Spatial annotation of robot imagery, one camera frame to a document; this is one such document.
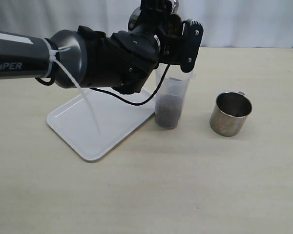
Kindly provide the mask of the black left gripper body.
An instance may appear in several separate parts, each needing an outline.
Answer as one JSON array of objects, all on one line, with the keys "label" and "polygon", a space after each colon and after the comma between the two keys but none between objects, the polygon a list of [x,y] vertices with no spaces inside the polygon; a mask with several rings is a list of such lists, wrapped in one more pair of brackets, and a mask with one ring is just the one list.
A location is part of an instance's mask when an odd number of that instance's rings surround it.
[{"label": "black left gripper body", "polygon": [[155,39],[159,47],[159,63],[179,65],[184,73],[189,73],[195,67],[204,28],[194,19],[181,20],[182,30],[178,35],[145,26],[139,26],[133,33]]}]

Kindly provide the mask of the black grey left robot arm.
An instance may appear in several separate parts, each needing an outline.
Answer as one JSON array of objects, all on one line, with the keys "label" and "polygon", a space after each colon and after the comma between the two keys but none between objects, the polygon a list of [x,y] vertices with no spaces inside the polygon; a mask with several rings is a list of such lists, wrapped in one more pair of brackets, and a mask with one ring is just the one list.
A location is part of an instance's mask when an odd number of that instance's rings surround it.
[{"label": "black grey left robot arm", "polygon": [[50,38],[0,31],[0,79],[35,78],[64,89],[112,88],[123,95],[141,91],[160,64],[191,72],[204,28],[182,20],[176,0],[143,0],[127,30],[105,32],[79,26]]}]

